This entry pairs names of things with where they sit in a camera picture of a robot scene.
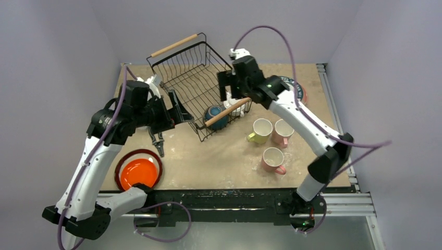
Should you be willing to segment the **white cup with handle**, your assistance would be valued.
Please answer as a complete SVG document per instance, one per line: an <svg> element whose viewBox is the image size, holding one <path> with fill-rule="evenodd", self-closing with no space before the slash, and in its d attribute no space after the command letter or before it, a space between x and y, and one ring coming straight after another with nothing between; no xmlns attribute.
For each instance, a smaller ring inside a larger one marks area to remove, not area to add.
<svg viewBox="0 0 442 250"><path fill-rule="evenodd" d="M238 103L239 99L228 98L226 101L223 101L223 106L225 109L235 107L229 113L232 117L243 117L245 115L245 104L239 106Z"/></svg>

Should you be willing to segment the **yellow-green mug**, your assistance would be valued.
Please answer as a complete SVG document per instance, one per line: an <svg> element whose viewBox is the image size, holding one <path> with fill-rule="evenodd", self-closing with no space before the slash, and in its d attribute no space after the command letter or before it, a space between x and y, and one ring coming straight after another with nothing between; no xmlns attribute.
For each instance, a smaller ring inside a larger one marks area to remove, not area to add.
<svg viewBox="0 0 442 250"><path fill-rule="evenodd" d="M253 123L253 131L247 136L248 142L264 144L273 132L273 124L264 118L259 118Z"/></svg>

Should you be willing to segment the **light pink mug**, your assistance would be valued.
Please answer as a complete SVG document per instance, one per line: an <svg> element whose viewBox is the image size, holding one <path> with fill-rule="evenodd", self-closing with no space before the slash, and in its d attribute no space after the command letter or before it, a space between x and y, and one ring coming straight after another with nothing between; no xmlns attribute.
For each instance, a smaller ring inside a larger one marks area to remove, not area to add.
<svg viewBox="0 0 442 250"><path fill-rule="evenodd" d="M289 140L294 134L294 129L283 119L279 119L274 124L272 133L272 142L276 143L280 148L287 148Z"/></svg>

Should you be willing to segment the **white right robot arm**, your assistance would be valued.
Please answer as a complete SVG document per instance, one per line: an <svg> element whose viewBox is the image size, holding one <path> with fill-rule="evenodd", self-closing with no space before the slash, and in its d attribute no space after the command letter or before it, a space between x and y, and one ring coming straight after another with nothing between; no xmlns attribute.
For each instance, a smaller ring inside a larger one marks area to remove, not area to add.
<svg viewBox="0 0 442 250"><path fill-rule="evenodd" d="M246 97L262 105L288 123L316 154L292 199L294 208L305 212L348 161L354 138L349 133L339 134L318 119L299 102L294 86L276 75L265 77L253 56L234 55L230 59L232 68L217 74L221 99L226 99L225 87L229 86L233 98Z"/></svg>

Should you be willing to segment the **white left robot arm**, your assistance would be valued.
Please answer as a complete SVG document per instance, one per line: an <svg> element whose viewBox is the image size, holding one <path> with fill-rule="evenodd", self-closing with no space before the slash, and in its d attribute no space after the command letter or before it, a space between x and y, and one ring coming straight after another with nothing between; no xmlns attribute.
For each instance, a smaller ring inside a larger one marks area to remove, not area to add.
<svg viewBox="0 0 442 250"><path fill-rule="evenodd" d="M57 224L60 231L96 240L113 219L136 209L151 212L155 198L145 184L135 184L106 201L99 202L97 196L112 162L137 128L148 127L157 134L193 120L175 91L168 96L171 108L152 83L130 80L122 84L115 109L104 108L92 116L76 172L57 204L43 210L43 218Z"/></svg>

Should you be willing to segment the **black pliers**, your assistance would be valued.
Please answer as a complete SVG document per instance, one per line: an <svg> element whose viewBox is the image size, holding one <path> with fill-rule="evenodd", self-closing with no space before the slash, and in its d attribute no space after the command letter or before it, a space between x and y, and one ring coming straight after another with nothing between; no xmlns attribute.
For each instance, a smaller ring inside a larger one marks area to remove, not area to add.
<svg viewBox="0 0 442 250"><path fill-rule="evenodd" d="M159 156L161 158L163 158L165 156L165 152L164 152L164 138L163 138L163 133L159 132L157 134L154 134L152 132L151 127L147 128L147 131L149 133L149 136L151 138L152 141L152 145L157 149Z"/></svg>

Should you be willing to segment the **green rimmed white plate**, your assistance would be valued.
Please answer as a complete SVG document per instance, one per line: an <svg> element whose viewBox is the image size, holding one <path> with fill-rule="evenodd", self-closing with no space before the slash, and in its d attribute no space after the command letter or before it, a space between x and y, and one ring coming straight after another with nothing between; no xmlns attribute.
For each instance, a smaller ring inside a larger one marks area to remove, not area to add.
<svg viewBox="0 0 442 250"><path fill-rule="evenodd" d="M297 99L299 101L299 97L300 97L300 87L299 87L299 83L295 83L295 80L293 78L289 78L289 77L285 77L285 76L279 76L287 85L289 85L290 89L292 91L296 90L297 92Z"/></svg>

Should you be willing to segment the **dark red clear plate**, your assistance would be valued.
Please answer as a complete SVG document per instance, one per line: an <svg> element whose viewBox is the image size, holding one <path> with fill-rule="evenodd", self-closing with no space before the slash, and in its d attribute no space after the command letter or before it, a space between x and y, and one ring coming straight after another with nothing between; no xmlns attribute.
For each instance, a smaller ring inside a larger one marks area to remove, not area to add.
<svg viewBox="0 0 442 250"><path fill-rule="evenodd" d="M136 149L124 155L114 170L114 182L120 191L137 183L154 188L163 174L161 158L149 149Z"/></svg>

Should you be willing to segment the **orange plate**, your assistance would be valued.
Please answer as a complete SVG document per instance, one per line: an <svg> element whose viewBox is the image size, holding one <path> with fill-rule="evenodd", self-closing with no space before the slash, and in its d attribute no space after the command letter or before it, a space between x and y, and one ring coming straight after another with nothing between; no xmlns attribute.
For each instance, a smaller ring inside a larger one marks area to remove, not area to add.
<svg viewBox="0 0 442 250"><path fill-rule="evenodd" d="M122 189L128 190L137 183L153 188L158 177L156 165L148 159L135 159L123 168L120 174Z"/></svg>

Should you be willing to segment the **dusty pink mug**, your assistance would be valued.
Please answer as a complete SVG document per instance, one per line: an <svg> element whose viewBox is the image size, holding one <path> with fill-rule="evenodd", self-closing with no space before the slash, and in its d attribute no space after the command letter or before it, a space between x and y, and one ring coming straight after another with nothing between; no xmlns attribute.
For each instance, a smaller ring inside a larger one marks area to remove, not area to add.
<svg viewBox="0 0 442 250"><path fill-rule="evenodd" d="M269 147L262 154L261 167L267 172L285 175L287 170L283 166L284 160L284 154L280 149Z"/></svg>

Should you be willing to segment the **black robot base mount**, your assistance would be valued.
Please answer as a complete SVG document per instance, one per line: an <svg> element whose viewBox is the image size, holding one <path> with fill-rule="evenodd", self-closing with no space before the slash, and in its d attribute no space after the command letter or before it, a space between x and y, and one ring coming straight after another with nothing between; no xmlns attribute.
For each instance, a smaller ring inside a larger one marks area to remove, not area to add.
<svg viewBox="0 0 442 250"><path fill-rule="evenodd" d="M160 227L177 222L272 223L311 229L326 215L326 202L316 196L310 202L296 202L295 188L155 190L136 215L154 215Z"/></svg>

